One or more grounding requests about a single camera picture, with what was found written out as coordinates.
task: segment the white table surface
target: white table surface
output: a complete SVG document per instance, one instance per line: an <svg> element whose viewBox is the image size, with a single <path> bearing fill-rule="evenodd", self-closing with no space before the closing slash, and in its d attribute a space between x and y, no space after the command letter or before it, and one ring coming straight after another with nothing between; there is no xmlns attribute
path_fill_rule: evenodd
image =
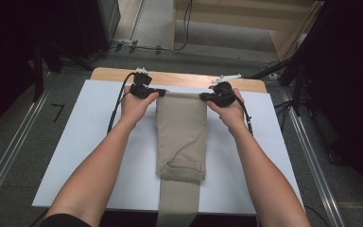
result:
<svg viewBox="0 0 363 227"><path fill-rule="evenodd" d="M85 81L44 174L33 206L49 207L72 172L105 137L121 84L113 81ZM171 92L212 92L198 88L157 87ZM241 94L252 117L255 139L270 160L283 172L301 199L269 94L250 92ZM155 108L154 102L130 135L108 209L158 210L161 181L155 174L157 146ZM120 112L119 107L114 123L117 122ZM208 109L206 169L206 179L201 183L199 195L200 213L256 214L234 140L217 113L210 109Z"/></svg>

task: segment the left hand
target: left hand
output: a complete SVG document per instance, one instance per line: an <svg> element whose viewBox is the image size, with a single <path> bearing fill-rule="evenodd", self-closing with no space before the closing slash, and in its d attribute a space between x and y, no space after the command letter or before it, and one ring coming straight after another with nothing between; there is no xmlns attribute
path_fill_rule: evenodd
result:
<svg viewBox="0 0 363 227"><path fill-rule="evenodd" d="M126 122L134 128L137 122L143 118L148 105L155 101L159 94L152 93L146 99L141 99L132 94L128 94L129 91L130 87L126 86L124 89L124 94L126 95L122 100L122 116L119 122Z"/></svg>

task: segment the right arm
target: right arm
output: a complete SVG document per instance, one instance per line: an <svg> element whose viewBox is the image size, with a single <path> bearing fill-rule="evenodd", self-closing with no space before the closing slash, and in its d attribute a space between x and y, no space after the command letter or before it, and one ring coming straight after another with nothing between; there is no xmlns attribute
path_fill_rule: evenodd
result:
<svg viewBox="0 0 363 227"><path fill-rule="evenodd" d="M237 89L234 93L242 97ZM263 226L310 226L293 188L249 132L241 106L235 101L226 108L208 106L219 114L232 134L243 166L252 203Z"/></svg>

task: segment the hand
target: hand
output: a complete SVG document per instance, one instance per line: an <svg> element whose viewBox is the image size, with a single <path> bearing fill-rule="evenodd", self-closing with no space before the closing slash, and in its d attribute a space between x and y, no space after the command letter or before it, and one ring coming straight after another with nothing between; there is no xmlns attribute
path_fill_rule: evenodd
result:
<svg viewBox="0 0 363 227"><path fill-rule="evenodd" d="M239 97L243 103L244 99L241 96L237 88L233 88L234 94ZM227 107L218 107L214 102L208 101L208 107L219 114L219 118L228 127L229 131L232 132L236 127L245 126L244 123L244 112L243 108L237 102L237 100Z"/></svg>
<svg viewBox="0 0 363 227"><path fill-rule="evenodd" d="M126 122L134 128L137 122L143 118L148 105L155 101L159 94L152 93L146 99L142 99L129 94L129 91L130 87L126 86L122 100L122 115L119 122Z"/></svg>

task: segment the forearm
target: forearm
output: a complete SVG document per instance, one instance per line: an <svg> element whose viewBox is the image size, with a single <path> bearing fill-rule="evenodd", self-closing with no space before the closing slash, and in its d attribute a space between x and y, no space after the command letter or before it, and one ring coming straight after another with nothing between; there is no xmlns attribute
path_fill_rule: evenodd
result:
<svg viewBox="0 0 363 227"><path fill-rule="evenodd" d="M105 211L133 126L119 122L80 164L47 215L65 213L97 226Z"/></svg>
<svg viewBox="0 0 363 227"><path fill-rule="evenodd" d="M230 130L252 202L263 226L309 226L291 185L262 151L244 124Z"/></svg>

